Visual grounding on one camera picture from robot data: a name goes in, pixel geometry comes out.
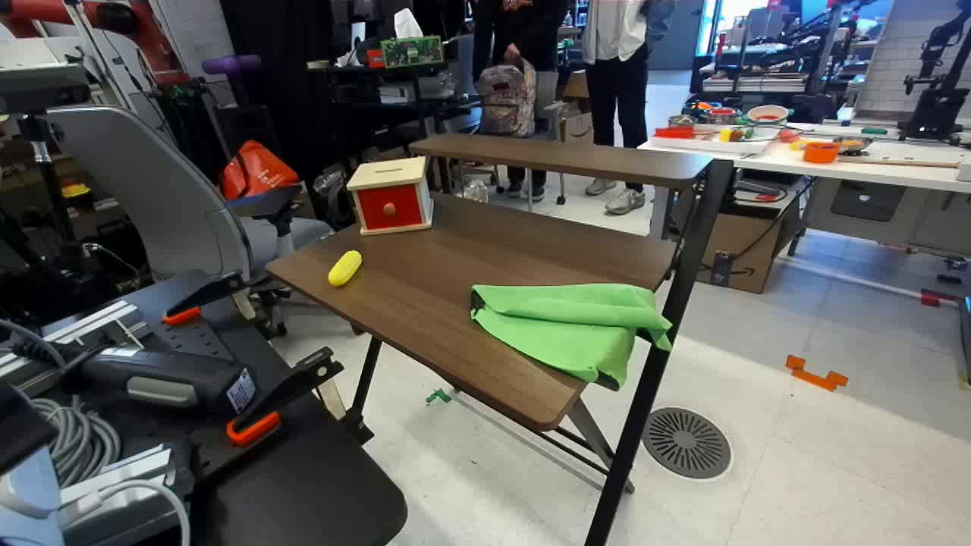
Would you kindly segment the orange bag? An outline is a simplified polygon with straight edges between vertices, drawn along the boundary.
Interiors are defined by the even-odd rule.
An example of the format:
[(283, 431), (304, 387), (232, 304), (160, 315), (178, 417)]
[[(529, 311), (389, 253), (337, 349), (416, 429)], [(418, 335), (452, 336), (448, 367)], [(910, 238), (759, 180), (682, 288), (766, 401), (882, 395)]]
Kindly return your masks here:
[(296, 188), (300, 177), (264, 143), (245, 141), (222, 171), (227, 199)]

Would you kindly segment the yellow oval object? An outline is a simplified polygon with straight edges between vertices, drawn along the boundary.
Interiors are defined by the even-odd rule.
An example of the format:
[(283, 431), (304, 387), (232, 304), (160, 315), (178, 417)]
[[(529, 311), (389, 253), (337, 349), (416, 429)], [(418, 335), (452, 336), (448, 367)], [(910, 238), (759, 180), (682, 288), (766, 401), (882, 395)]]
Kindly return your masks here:
[(360, 249), (343, 253), (329, 270), (329, 284), (343, 288), (345, 281), (357, 280), (362, 263), (366, 263), (366, 254)]

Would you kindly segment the orange cup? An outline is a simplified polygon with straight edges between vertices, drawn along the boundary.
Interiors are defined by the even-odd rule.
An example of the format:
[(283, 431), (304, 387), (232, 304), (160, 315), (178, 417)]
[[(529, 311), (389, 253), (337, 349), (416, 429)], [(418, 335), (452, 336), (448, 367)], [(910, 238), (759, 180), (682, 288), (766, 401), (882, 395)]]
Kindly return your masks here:
[(840, 156), (839, 143), (807, 143), (806, 145), (806, 164), (835, 164)]

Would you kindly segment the cardboard box under table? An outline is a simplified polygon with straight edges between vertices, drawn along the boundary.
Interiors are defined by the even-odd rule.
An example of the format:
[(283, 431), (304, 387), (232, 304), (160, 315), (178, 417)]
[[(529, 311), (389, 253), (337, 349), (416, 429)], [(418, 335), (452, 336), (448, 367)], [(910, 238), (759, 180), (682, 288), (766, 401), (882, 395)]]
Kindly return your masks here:
[(798, 212), (736, 216), (722, 212), (710, 235), (702, 281), (763, 294), (774, 272), (774, 261), (798, 230)]

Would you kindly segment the black clamp rear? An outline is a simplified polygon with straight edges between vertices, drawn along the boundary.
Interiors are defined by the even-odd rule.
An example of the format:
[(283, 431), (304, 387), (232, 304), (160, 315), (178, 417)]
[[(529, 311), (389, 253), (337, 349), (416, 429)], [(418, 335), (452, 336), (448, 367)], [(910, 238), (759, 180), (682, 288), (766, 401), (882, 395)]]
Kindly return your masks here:
[(202, 284), (197, 290), (191, 290), (189, 299), (184, 299), (180, 304), (172, 304), (172, 306), (160, 315), (160, 322), (165, 322), (167, 329), (186, 329), (186, 326), (197, 322), (197, 320), (205, 315), (205, 306), (206, 306), (206, 304), (225, 300), (225, 299), (232, 299), (232, 294), (238, 294), (238, 290), (242, 290), (242, 288), (245, 288), (245, 281), (242, 281), (240, 272), (225, 275), (225, 280), (217, 280), (217, 281), (206, 281), (206, 284)]

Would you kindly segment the black clamp orange tip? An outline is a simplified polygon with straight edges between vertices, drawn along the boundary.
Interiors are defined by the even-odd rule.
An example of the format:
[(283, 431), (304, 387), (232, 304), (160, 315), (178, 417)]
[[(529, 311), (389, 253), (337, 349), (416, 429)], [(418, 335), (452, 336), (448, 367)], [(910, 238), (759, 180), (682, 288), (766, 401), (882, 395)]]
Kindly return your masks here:
[(286, 421), (286, 407), (334, 379), (343, 365), (331, 349), (318, 349), (298, 361), (283, 382), (262, 395), (245, 412), (225, 426), (225, 436), (238, 450), (257, 446), (274, 436)]

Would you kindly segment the dark wooden desk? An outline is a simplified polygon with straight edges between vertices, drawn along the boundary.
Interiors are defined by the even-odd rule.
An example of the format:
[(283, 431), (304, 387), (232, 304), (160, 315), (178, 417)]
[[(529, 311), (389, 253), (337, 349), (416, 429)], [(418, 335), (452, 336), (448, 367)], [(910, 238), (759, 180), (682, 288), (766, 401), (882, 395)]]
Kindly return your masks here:
[[(584, 387), (549, 371), (472, 322), (474, 284), (571, 284), (632, 281), (666, 294), (666, 315), (687, 315), (718, 212), (736, 167), (697, 151), (608, 150), (548, 141), (498, 141), (434, 134), (414, 145), (448, 161), (540, 167), (578, 177), (615, 177), (670, 188), (692, 212), (681, 241), (632, 238), (537, 212), (434, 196), (434, 226), (403, 235), (345, 227), (288, 253), (270, 272), (313, 304), (371, 336), (373, 349), (399, 349), (432, 374), (545, 436), (580, 403)], [(362, 270), (343, 288), (329, 284), (331, 263), (360, 249)]]

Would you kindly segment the red chest drawer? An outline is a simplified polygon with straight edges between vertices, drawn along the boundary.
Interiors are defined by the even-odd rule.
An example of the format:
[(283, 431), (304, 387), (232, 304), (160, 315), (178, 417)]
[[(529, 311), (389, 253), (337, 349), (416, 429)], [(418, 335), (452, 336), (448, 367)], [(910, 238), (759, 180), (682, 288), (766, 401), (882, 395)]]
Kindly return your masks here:
[(414, 184), (366, 188), (360, 194), (360, 212), (369, 230), (418, 227), (425, 221)]

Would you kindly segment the grey office chair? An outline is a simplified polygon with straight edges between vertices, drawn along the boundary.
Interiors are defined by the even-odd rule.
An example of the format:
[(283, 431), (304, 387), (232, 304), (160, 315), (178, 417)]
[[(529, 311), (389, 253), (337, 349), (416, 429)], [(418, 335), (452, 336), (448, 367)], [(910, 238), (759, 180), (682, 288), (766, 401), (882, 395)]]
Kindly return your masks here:
[(286, 288), (270, 280), (267, 263), (331, 238), (325, 221), (298, 216), (300, 188), (227, 199), (202, 167), (128, 108), (59, 106), (42, 121), (133, 221), (155, 280), (205, 272), (217, 281), (240, 272), (245, 288), (232, 300), (264, 336), (288, 335), (278, 313)]

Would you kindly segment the orange floor bracket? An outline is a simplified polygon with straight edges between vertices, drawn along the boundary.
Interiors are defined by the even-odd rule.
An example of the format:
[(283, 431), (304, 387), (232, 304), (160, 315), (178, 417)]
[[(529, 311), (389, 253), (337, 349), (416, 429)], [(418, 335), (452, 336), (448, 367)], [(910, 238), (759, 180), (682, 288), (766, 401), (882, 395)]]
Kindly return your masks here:
[(846, 376), (839, 374), (839, 371), (827, 371), (827, 374), (816, 374), (807, 367), (807, 361), (802, 356), (785, 356), (785, 371), (807, 382), (807, 387), (816, 387), (816, 388), (827, 388), (827, 393), (839, 393), (839, 388), (846, 388)]

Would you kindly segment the white work table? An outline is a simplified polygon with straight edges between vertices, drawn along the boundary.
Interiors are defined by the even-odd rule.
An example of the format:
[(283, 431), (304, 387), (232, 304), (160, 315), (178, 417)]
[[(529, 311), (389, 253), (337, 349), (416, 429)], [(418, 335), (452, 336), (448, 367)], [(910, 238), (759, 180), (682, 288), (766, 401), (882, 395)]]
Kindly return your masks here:
[(828, 164), (813, 164), (806, 158), (812, 143), (831, 143), (839, 138), (865, 138), (865, 130), (839, 125), (766, 125), (757, 128), (751, 141), (728, 143), (719, 138), (719, 125), (697, 125), (692, 141), (651, 138), (647, 150), (697, 151), (757, 172), (855, 183), (867, 188), (903, 188), (924, 194), (916, 212), (904, 218), (904, 244), (951, 254), (971, 253), (968, 150), (876, 138), (858, 156), (839, 156)]

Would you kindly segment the green circuit board box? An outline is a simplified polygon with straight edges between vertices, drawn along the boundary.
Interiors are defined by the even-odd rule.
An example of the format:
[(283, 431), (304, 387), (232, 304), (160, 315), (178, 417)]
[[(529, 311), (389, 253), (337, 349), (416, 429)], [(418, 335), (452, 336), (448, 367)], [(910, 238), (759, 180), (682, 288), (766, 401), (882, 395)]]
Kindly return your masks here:
[(440, 37), (409, 37), (409, 40), (387, 40), (382, 43), (387, 68), (425, 68), (443, 61)]

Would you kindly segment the patterned backpack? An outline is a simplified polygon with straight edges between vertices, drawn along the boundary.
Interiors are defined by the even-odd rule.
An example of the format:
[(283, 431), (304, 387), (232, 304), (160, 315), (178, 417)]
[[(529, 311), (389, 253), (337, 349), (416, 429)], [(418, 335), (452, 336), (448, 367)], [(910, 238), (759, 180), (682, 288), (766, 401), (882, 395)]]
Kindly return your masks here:
[(482, 130), (493, 138), (534, 134), (534, 68), (529, 61), (493, 64), (480, 74)]

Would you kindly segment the green cloth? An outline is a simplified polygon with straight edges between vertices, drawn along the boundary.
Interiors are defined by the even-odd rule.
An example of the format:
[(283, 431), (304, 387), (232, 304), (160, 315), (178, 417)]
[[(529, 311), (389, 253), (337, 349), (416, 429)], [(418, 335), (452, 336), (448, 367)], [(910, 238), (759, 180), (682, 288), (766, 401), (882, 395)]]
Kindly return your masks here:
[(526, 358), (619, 393), (634, 341), (670, 352), (674, 322), (630, 281), (474, 284), (472, 322)]

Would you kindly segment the small wooden chest box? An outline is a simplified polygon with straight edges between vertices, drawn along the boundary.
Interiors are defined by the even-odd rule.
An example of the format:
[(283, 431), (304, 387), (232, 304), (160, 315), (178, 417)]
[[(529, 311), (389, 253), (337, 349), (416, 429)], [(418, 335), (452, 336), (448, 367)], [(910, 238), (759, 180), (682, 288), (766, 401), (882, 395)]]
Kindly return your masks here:
[(425, 230), (434, 221), (425, 158), (366, 161), (348, 192), (366, 235)]

